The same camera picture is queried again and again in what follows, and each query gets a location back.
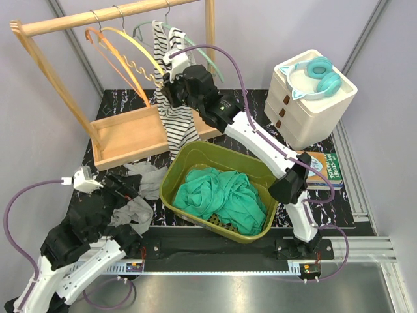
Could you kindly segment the grey tank top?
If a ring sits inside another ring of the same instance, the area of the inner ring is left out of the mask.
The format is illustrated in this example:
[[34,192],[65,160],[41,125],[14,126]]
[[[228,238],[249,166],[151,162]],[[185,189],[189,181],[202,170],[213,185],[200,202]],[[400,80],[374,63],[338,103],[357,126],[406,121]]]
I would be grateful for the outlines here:
[[128,170],[129,178],[133,178],[135,175],[141,176],[141,182],[137,187],[138,196],[120,209],[115,209],[109,225],[117,227],[128,224],[136,233],[143,235],[148,231],[154,216],[153,208],[147,203],[147,200],[160,198],[160,185],[168,167],[157,168],[150,162],[125,164],[124,167]]

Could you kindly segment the black white striped tank top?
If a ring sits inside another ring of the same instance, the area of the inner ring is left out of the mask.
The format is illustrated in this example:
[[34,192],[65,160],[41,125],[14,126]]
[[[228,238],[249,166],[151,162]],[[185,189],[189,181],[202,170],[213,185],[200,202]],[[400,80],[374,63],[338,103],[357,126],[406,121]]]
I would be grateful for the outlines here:
[[[167,72],[171,70],[171,65],[164,63],[164,56],[172,49],[183,50],[188,47],[184,39],[186,33],[176,27],[167,31],[161,21],[154,20],[152,35],[154,59],[161,69]],[[180,103],[171,84],[167,88],[158,87],[154,95],[173,160],[184,145],[200,140],[200,136],[195,127],[192,109]]]

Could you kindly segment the yellow hanger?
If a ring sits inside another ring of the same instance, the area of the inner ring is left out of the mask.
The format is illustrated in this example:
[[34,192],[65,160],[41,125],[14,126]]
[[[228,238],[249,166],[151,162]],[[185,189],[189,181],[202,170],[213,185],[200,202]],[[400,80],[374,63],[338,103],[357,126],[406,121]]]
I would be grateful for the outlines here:
[[129,48],[118,50],[121,58],[131,71],[142,75],[148,82],[151,82],[156,88],[162,87],[161,77],[165,70],[157,62],[151,52],[142,44],[129,35],[125,30],[115,27],[104,27],[101,31],[103,35],[109,35],[111,38],[119,37],[120,43],[125,43]]

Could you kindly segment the green tank top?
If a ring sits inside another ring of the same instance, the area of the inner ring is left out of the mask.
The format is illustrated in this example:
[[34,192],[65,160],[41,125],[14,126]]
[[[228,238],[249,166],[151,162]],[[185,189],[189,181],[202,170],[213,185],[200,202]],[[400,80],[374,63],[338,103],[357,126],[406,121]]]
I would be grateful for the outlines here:
[[266,220],[266,207],[257,189],[246,174],[235,170],[190,170],[173,206],[206,221],[216,215],[221,223],[247,236],[260,234]]

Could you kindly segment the orange hanger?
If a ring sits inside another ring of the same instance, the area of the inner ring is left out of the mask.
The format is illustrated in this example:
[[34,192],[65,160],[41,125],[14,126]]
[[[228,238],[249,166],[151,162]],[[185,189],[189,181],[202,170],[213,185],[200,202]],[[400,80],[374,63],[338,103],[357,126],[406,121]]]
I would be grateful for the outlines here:
[[97,29],[87,27],[85,39],[100,53],[116,73],[139,95],[147,108],[151,107],[149,99],[127,62],[112,43]]

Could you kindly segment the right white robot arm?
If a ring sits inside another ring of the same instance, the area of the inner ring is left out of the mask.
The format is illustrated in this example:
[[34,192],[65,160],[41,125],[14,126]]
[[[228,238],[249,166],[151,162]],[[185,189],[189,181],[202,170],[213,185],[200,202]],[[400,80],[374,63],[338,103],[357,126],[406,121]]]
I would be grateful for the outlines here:
[[206,125],[242,143],[273,173],[269,194],[284,205],[293,225],[293,242],[282,252],[306,259],[318,253],[322,236],[307,203],[311,157],[282,145],[252,119],[249,109],[221,94],[203,65],[166,72],[161,92],[171,107],[194,109]]

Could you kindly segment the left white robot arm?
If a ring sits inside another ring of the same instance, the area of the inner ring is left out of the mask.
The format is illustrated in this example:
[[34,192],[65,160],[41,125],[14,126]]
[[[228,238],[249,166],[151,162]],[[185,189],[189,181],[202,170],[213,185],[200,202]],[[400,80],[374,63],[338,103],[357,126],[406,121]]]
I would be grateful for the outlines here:
[[[85,168],[73,177],[41,181],[18,191],[9,200],[3,215],[3,229],[12,247],[34,269],[23,293],[4,305],[6,312],[68,312],[85,288],[111,264],[123,258],[144,258],[142,238],[129,224],[111,226],[114,210],[139,195],[140,176],[107,173],[101,181]],[[85,194],[62,221],[52,228],[34,260],[13,239],[8,226],[10,210],[19,196],[38,186],[71,185]]]

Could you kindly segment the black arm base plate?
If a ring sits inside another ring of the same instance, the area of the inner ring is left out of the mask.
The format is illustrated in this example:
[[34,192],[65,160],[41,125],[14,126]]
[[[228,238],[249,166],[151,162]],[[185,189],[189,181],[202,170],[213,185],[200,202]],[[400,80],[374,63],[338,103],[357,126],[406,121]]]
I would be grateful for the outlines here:
[[291,228],[272,228],[242,244],[197,226],[152,226],[143,235],[146,272],[261,272],[288,270]]

